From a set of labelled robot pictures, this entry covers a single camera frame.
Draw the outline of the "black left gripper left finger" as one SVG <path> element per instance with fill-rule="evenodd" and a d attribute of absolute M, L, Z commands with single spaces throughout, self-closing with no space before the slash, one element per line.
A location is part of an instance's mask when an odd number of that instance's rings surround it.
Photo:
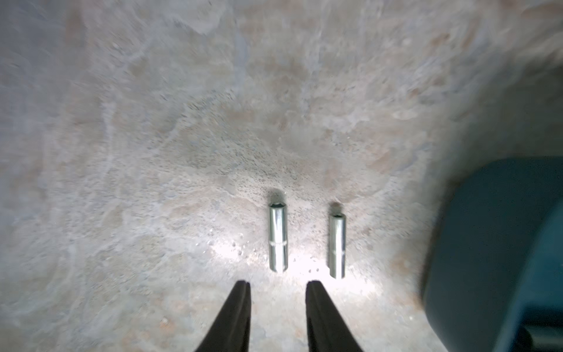
<path fill-rule="evenodd" d="M 248 351 L 251 317 L 251 286 L 239 280 L 196 351 Z"/>

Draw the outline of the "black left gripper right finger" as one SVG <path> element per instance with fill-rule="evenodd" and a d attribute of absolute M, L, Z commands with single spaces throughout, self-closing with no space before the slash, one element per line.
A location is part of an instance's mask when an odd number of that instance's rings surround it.
<path fill-rule="evenodd" d="M 322 282 L 307 283 L 305 301 L 310 351 L 362 351 Z"/>

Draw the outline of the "silver socket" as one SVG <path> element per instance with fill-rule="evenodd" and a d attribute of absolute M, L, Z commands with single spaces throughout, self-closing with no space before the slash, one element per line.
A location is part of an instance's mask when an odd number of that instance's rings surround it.
<path fill-rule="evenodd" d="M 341 280 L 345 277 L 346 217 L 334 214 L 329 219 L 328 267 L 331 277 Z"/>
<path fill-rule="evenodd" d="M 562 351 L 562 327 L 524 326 L 523 351 Z"/>
<path fill-rule="evenodd" d="M 288 268 L 287 206 L 282 202 L 269 207 L 269 266 L 276 273 Z"/>

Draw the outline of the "teal plastic storage box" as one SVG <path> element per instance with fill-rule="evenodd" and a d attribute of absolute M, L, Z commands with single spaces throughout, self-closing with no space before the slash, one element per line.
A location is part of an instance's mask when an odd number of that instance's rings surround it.
<path fill-rule="evenodd" d="M 461 183 L 423 295 L 448 351 L 523 351 L 524 326 L 562 327 L 562 159 L 509 158 Z"/>

